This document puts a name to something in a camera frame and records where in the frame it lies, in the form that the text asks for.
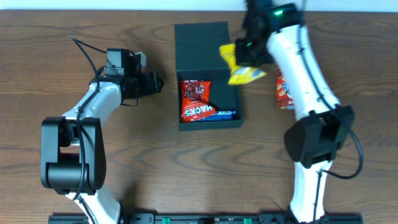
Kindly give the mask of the yellow snack bag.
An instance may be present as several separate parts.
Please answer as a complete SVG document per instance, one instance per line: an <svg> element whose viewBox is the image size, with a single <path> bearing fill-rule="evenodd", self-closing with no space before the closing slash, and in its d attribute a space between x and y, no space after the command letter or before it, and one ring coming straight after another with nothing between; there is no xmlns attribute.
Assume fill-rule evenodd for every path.
<svg viewBox="0 0 398 224"><path fill-rule="evenodd" d="M241 66L236 63L235 44L226 44L219 47L221 58L227 63L230 70L228 85L245 85L267 75L256 67Z"/></svg>

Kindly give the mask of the red Hacks candy bag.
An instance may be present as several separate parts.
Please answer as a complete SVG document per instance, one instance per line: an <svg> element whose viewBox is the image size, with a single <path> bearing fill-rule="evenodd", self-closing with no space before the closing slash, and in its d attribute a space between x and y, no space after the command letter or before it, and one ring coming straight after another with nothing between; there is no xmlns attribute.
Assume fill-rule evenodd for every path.
<svg viewBox="0 0 398 224"><path fill-rule="evenodd" d="M209 104L211 81L184 80L179 85L182 123L192 123L216 114L216 109Z"/></svg>

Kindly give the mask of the black gift box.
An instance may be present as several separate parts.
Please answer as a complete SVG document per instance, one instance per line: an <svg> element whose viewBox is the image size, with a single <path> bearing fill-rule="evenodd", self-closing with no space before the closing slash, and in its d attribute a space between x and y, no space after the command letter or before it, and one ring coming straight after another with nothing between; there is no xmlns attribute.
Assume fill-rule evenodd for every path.
<svg viewBox="0 0 398 224"><path fill-rule="evenodd" d="M226 121L184 123L178 120L179 131L239 128L243 124L243 107L238 86L228 84L230 70L220 56L219 47L230 43L228 23L202 22L176 24L175 68L177 81L210 81L210 105L218 111L235 111Z"/></svg>

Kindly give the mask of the Hello Panda biscuit box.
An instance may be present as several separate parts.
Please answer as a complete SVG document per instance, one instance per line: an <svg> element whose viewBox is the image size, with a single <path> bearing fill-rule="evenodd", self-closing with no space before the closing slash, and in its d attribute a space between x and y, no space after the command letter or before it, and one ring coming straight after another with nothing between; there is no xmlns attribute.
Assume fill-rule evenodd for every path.
<svg viewBox="0 0 398 224"><path fill-rule="evenodd" d="M293 110L294 102L288 83L286 82L281 70L277 68L277 106L284 110Z"/></svg>

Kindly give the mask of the blue cookie packet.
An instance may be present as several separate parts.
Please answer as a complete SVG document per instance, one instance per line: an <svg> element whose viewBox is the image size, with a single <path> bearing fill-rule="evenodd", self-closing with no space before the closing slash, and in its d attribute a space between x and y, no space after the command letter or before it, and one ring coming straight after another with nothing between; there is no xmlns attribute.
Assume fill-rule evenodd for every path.
<svg viewBox="0 0 398 224"><path fill-rule="evenodd" d="M236 116L236 111L217 111L215 114L201 118L198 122L211 122L211 121L228 121L233 120Z"/></svg>

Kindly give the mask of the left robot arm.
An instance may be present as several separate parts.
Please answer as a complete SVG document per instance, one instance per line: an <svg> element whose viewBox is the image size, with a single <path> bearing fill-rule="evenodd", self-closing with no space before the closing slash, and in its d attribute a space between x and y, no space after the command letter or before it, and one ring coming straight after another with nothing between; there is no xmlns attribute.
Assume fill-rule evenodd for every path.
<svg viewBox="0 0 398 224"><path fill-rule="evenodd" d="M41 124L40 181L74 201L83 223L129 223L129 216L104 180L106 156L102 128L124 100L160 93L164 82L143 72L146 56L128 49L108 49L86 95L69 111Z"/></svg>

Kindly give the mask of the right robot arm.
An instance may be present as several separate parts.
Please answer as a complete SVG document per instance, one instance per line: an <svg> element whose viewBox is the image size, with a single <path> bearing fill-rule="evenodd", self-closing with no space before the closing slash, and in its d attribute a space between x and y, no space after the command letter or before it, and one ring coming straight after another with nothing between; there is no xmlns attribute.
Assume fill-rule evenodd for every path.
<svg viewBox="0 0 398 224"><path fill-rule="evenodd" d="M325 81L312 52L303 7L293 3L248 1L246 35L235 41L229 83L264 76L261 65L276 63L294 102L295 124L284 134L295 166L293 197L286 223L361 223L359 215L332 214L323 208L326 179L336 153L353 137L354 112L342 106Z"/></svg>

